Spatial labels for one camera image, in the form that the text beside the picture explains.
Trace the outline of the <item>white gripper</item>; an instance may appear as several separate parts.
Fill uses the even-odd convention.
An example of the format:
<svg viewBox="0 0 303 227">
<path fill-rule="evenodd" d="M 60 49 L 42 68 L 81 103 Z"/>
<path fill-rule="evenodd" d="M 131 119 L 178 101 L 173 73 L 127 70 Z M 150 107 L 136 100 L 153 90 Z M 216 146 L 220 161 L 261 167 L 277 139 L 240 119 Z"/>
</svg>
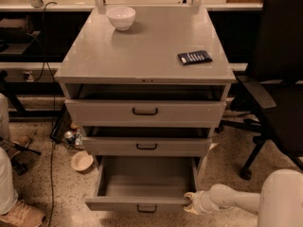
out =
<svg viewBox="0 0 303 227">
<path fill-rule="evenodd" d="M 184 210 L 188 213 L 203 215 L 214 211 L 214 204 L 209 191 L 187 192 L 184 197 L 192 201 L 190 206 L 184 207 Z"/>
</svg>

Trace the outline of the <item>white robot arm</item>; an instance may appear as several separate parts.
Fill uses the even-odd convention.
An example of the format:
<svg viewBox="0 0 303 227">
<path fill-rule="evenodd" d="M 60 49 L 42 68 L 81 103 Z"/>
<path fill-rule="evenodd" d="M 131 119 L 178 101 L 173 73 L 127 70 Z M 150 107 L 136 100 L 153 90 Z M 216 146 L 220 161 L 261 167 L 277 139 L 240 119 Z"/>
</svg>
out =
<svg viewBox="0 0 303 227">
<path fill-rule="evenodd" d="M 238 207 L 258 217 L 258 227 L 303 227 L 303 174 L 280 169 L 271 173 L 260 193 L 241 192 L 216 183 L 207 191 L 187 192 L 184 210 L 211 214 Z"/>
</svg>

